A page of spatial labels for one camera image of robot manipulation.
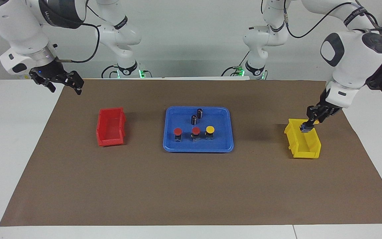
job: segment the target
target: brown table surface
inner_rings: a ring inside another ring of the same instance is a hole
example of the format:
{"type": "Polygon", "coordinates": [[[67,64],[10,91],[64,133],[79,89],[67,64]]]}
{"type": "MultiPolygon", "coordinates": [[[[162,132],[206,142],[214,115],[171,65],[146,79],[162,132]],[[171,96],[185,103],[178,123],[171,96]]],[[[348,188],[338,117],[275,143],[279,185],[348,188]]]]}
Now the brown table surface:
{"type": "Polygon", "coordinates": [[[323,82],[87,80],[64,88],[0,226],[382,223],[382,179],[342,112],[317,126],[319,159],[284,128],[323,82]],[[168,153],[170,106],[229,109],[231,153],[168,153]],[[101,108],[124,107],[127,145],[101,148],[101,108]]]}

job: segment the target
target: blue plastic tray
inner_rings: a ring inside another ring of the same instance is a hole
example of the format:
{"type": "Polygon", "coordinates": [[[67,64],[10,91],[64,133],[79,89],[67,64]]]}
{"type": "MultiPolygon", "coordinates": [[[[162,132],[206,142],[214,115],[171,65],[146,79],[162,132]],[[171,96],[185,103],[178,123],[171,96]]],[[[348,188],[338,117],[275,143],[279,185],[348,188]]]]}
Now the blue plastic tray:
{"type": "Polygon", "coordinates": [[[234,148],[231,117],[224,107],[172,106],[166,111],[163,147],[168,152],[182,153],[228,153],[234,148]],[[203,109],[203,117],[197,125],[191,124],[191,116],[203,109]],[[215,127],[214,139],[206,140],[204,132],[209,125],[215,127]],[[202,139],[193,142],[191,129],[199,127],[202,139]],[[182,129],[182,141],[176,142],[173,130],[182,129]]]}

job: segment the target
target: yellow plastic container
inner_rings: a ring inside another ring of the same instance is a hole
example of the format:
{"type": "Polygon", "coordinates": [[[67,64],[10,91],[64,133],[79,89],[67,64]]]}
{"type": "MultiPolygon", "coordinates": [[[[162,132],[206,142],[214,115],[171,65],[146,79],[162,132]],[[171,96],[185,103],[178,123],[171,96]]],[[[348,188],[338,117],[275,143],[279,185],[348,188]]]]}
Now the yellow plastic container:
{"type": "Polygon", "coordinates": [[[309,133],[302,133],[300,126],[307,119],[288,119],[284,133],[287,134],[288,147],[295,158],[317,159],[321,151],[321,142],[315,129],[309,133]]]}

